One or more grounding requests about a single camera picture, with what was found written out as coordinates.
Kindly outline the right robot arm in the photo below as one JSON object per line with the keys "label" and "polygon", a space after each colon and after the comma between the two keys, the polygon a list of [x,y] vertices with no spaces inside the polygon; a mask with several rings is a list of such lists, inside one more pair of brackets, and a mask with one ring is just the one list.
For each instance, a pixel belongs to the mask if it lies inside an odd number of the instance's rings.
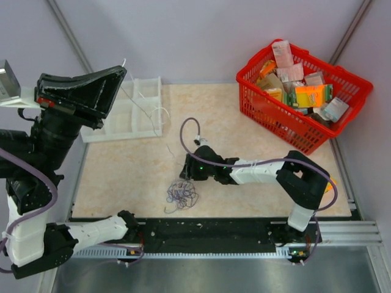
{"label": "right robot arm", "polygon": [[202,145],[186,155],[180,178],[189,181],[213,178],[223,185],[279,185],[294,201],[294,206],[283,230],[271,231],[269,238],[273,244],[285,245],[307,235],[309,221],[318,210],[331,177],[298,151],[289,151],[281,159],[246,161],[238,157],[224,158],[210,146]]}

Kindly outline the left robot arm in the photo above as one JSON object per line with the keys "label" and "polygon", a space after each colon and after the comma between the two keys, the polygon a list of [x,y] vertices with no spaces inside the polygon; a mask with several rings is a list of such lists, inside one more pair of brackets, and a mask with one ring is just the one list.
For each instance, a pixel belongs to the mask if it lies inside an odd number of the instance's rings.
{"label": "left robot arm", "polygon": [[85,248],[138,237],[138,222],[128,211],[82,225],[48,221],[64,178],[58,169],[82,127],[103,127],[126,73],[117,65],[75,77],[41,74],[33,89],[22,89],[8,61],[1,61],[1,106],[14,107],[19,115],[27,108],[40,110],[30,132],[1,131],[1,178],[9,207],[1,252],[16,279],[59,267]]}

